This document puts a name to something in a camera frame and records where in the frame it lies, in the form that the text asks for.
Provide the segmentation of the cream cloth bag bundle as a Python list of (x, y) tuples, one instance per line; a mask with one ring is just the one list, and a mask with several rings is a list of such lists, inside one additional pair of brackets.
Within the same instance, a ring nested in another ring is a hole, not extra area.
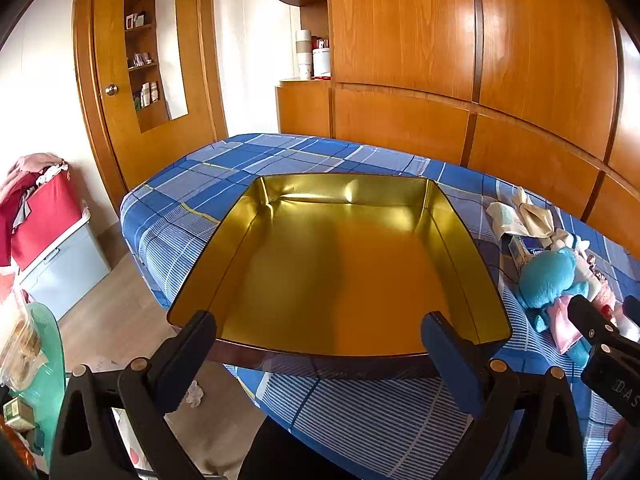
[(497, 240), (505, 235), (547, 238), (554, 233), (552, 212), (536, 206), (524, 188), (518, 187), (511, 202), (492, 202), (486, 209)]

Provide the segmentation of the green glass table edge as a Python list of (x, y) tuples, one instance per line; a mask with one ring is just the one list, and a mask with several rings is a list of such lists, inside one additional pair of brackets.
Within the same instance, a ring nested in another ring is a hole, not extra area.
[(26, 309), (39, 337), (40, 351), (29, 371), (29, 385), (22, 390), (11, 389), (11, 392), (34, 410), (35, 422), (44, 435), (44, 462), (50, 466), (66, 388), (64, 351), (58, 322), (52, 312), (36, 302), (28, 304)]

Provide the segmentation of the blue plaid bed sheet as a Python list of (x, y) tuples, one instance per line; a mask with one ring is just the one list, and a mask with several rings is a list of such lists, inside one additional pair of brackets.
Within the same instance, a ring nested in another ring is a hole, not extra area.
[[(267, 174), (361, 172), (437, 181), (476, 241), (506, 303), (512, 338), (500, 351), (524, 372), (562, 367), (595, 471), (620, 416), (580, 380), (578, 367), (535, 332), (512, 294), (516, 271), (492, 232), (487, 207), (514, 186), (437, 159), (314, 136), (252, 133), (183, 156), (130, 192), (122, 235), (157, 302), (169, 307), (224, 215)], [(293, 377), (235, 366), (231, 374), (272, 422), (361, 479), (428, 479), (458, 443), (469, 419), (438, 379), (346, 380)]]

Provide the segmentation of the grey plastic storage box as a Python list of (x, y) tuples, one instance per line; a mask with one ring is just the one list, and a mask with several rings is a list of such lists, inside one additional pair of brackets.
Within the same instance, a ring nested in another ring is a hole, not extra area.
[(111, 272), (90, 219), (85, 207), (81, 218), (17, 275), (17, 286), (57, 321)]

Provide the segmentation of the silver door knob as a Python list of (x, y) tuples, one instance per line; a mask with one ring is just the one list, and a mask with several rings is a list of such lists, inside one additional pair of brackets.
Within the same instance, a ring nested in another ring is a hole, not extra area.
[(104, 89), (104, 92), (107, 96), (116, 96), (116, 94), (118, 93), (118, 87), (116, 86), (116, 84), (109, 84)]

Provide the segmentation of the white canister on shelf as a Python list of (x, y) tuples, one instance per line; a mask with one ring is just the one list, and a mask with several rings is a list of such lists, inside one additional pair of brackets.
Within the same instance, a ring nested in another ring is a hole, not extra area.
[(312, 50), (312, 71), (314, 78), (331, 77), (331, 51), (329, 48)]

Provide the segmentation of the wooden door with shelves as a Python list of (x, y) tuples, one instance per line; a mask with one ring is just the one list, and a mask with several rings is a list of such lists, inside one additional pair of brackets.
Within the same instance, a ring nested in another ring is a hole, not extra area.
[[(228, 136), (214, 0), (74, 0), (79, 99), (114, 207), (180, 157)], [(116, 84), (116, 96), (104, 89)]]

